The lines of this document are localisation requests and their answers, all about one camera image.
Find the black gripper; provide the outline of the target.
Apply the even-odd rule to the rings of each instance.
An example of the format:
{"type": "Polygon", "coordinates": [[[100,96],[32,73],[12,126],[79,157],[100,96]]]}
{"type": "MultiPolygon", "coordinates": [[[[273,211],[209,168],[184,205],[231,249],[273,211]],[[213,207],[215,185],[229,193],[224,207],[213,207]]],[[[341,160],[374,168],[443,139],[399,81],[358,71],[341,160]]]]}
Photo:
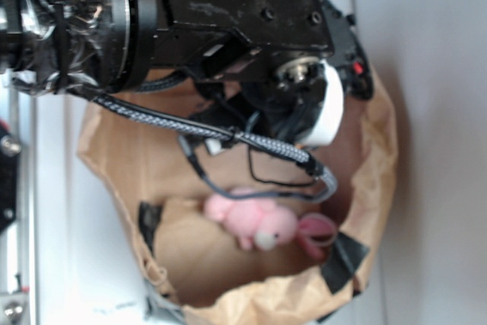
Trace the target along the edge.
{"type": "Polygon", "coordinates": [[[321,146],[336,137],[345,96],[374,86],[349,16],[330,0],[161,0],[154,65],[194,81],[240,84],[268,135],[321,146]]]}

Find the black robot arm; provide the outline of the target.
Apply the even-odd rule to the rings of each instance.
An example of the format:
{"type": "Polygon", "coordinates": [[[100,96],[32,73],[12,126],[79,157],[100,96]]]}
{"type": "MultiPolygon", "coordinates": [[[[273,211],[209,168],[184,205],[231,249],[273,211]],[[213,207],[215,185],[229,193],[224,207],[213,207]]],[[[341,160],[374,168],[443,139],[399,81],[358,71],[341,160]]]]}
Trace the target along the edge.
{"type": "Polygon", "coordinates": [[[1,72],[24,93],[151,93],[191,79],[205,124],[327,145],[374,83],[330,0],[1,0],[1,72]]]}

